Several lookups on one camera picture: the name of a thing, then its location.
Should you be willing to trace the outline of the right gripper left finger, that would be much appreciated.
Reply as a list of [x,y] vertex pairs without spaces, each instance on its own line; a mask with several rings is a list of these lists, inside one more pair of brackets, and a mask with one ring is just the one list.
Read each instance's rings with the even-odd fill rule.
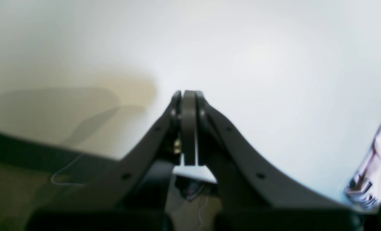
[[172,231],[165,211],[173,168],[181,92],[109,172],[37,209],[27,231]]

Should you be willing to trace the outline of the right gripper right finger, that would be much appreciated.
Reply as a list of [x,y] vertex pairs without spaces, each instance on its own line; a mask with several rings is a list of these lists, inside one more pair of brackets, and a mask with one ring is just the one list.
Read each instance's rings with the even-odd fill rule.
[[357,231],[359,216],[288,177],[196,92],[199,164],[217,180],[216,231]]

